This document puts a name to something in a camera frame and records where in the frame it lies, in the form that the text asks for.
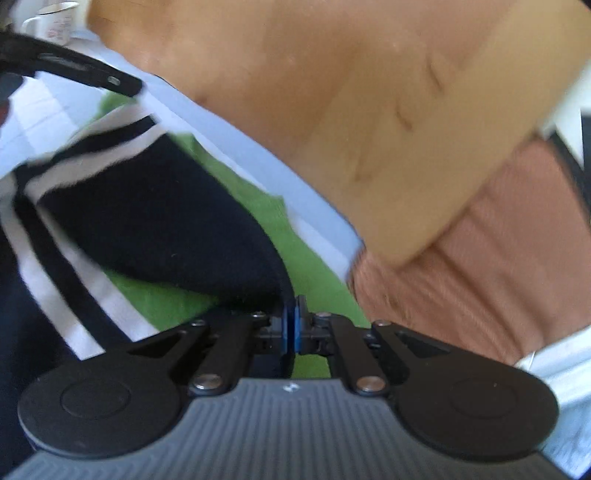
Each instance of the white mug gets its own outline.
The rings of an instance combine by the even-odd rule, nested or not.
[[[22,23],[21,33],[66,45],[72,33],[73,10],[77,6],[78,2],[61,2],[41,8],[36,17]]]

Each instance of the green fabric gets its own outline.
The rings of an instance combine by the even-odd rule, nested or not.
[[[97,118],[129,101],[120,95],[106,95]],[[295,294],[306,295],[311,311],[342,314],[358,326],[369,326],[347,287],[291,229],[282,198],[263,193],[240,178],[213,158],[191,134],[172,135],[172,138],[259,222],[281,255]],[[131,304],[159,330],[173,327],[216,304],[215,298],[199,293],[133,280],[112,271],[108,272],[108,276]],[[310,355],[296,359],[294,377],[326,376],[325,359]]]

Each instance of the folded cloth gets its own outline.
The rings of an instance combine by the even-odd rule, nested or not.
[[[408,264],[361,253],[349,284],[366,315],[507,364],[591,324],[589,219],[558,162],[532,140]]]
[[[290,275],[313,308],[364,322],[290,229],[280,199],[194,139],[167,135],[137,104],[2,178],[0,226],[0,476],[31,453],[18,397],[64,361],[153,335],[218,301],[264,309],[281,300],[292,312]]]

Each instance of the mug handle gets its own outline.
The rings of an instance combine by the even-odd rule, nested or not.
[[[28,18],[27,20],[25,20],[22,23],[21,26],[21,33],[24,33],[25,35],[30,35],[32,37],[34,37],[36,35],[35,31],[36,31],[36,22],[38,22],[41,19],[41,17],[32,17],[32,18]]]

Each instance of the cup rim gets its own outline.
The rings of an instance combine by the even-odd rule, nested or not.
[[[70,10],[72,8],[75,8],[78,5],[80,5],[78,2],[60,2],[58,4],[47,5],[46,7],[41,8],[37,12],[37,15],[56,14],[58,12],[63,12],[65,10]]]

